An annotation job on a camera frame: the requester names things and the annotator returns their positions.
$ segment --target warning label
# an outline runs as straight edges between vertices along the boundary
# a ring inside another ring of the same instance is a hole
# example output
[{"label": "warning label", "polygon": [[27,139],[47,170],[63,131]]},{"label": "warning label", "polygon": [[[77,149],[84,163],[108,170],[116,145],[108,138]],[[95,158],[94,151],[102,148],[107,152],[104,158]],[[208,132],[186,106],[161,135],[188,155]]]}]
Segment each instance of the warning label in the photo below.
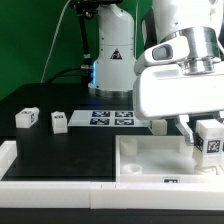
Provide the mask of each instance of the warning label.
[{"label": "warning label", "polygon": [[121,54],[119,52],[119,50],[116,48],[116,50],[114,51],[114,53],[112,54],[110,59],[114,59],[114,60],[122,60]]}]

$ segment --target green wall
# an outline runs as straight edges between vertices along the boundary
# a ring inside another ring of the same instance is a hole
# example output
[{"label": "green wall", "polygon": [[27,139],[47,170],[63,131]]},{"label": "green wall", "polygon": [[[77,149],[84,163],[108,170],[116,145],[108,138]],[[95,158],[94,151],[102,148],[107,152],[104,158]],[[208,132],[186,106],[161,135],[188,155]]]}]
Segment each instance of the green wall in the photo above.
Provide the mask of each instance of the green wall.
[{"label": "green wall", "polygon": [[[67,0],[1,0],[0,7],[0,99],[26,83],[40,82],[55,28]],[[123,0],[119,7],[138,20],[151,6],[151,0]],[[97,18],[87,21],[90,50],[98,55]],[[140,26],[137,56],[143,51]],[[82,44],[74,10],[67,9],[47,69],[45,80],[56,72],[82,64]]]}]

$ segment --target cable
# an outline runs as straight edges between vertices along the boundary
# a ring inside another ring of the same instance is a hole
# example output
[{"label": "cable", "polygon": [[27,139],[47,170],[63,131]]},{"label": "cable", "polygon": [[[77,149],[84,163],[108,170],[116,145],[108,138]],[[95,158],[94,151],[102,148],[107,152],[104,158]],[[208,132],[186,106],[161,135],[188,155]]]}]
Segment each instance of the cable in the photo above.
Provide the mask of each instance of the cable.
[{"label": "cable", "polygon": [[58,77],[67,77],[67,76],[75,76],[75,75],[64,75],[65,73],[67,72],[71,72],[71,71],[81,71],[81,67],[74,67],[74,68],[67,68],[67,69],[64,69],[60,72],[58,72],[56,75],[54,75],[53,77],[51,77],[50,79],[48,79],[46,81],[46,83],[51,83],[53,82],[55,79],[57,79]]},{"label": "cable", "polygon": [[59,29],[60,29],[60,26],[61,26],[61,22],[62,22],[62,19],[64,17],[65,10],[68,7],[69,3],[70,3],[70,0],[68,0],[68,2],[65,4],[65,6],[64,6],[64,8],[61,12],[61,16],[59,18],[58,25],[57,25],[57,28],[56,28],[56,31],[55,31],[55,34],[54,34],[52,44],[51,44],[51,49],[50,49],[50,52],[49,52],[49,55],[48,55],[48,58],[47,58],[47,61],[46,61],[45,67],[44,67],[43,75],[41,77],[41,83],[43,83],[43,81],[44,81],[44,77],[45,77],[47,67],[48,67],[48,64],[49,64],[49,61],[50,61],[50,58],[51,58],[51,55],[52,55],[52,52],[53,52],[53,49],[54,49],[54,45],[55,45],[55,42],[56,42],[56,39],[57,39],[57,36],[58,36],[58,32],[59,32]]}]

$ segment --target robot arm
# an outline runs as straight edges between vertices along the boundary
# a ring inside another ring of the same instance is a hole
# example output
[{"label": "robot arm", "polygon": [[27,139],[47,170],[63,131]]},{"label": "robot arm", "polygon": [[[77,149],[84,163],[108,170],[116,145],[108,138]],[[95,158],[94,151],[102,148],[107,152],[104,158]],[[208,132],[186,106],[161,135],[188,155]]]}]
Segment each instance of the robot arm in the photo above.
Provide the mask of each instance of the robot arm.
[{"label": "robot arm", "polygon": [[134,71],[140,75],[147,67],[173,64],[183,61],[190,53],[188,40],[176,37],[155,47],[147,49],[135,63]]},{"label": "robot arm", "polygon": [[[188,119],[182,116],[224,110],[224,65],[214,64],[220,62],[217,37],[223,0],[154,0],[153,12],[159,45],[146,50],[135,64],[139,75],[133,91],[135,114],[145,121],[175,118],[192,145]],[[185,44],[178,44],[180,37],[187,39],[189,54]],[[168,41],[173,52],[182,51],[182,57],[154,60],[153,50]]]}]

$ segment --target black table surface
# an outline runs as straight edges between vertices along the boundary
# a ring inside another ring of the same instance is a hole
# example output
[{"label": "black table surface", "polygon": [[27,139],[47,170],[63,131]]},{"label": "black table surface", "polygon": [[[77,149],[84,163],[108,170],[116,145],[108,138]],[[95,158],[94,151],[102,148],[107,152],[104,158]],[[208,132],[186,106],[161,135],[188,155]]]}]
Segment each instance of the black table surface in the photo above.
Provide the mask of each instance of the black table surface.
[{"label": "black table surface", "polygon": [[[15,114],[38,107],[39,120],[17,129]],[[0,102],[0,141],[16,140],[18,156],[2,181],[116,181],[115,136],[150,135],[148,128],[69,127],[53,134],[51,113],[74,110],[133,110],[132,99],[93,96],[77,84],[27,84]],[[169,125],[169,134],[178,134]],[[0,209],[0,223],[212,223],[221,211]]]}]

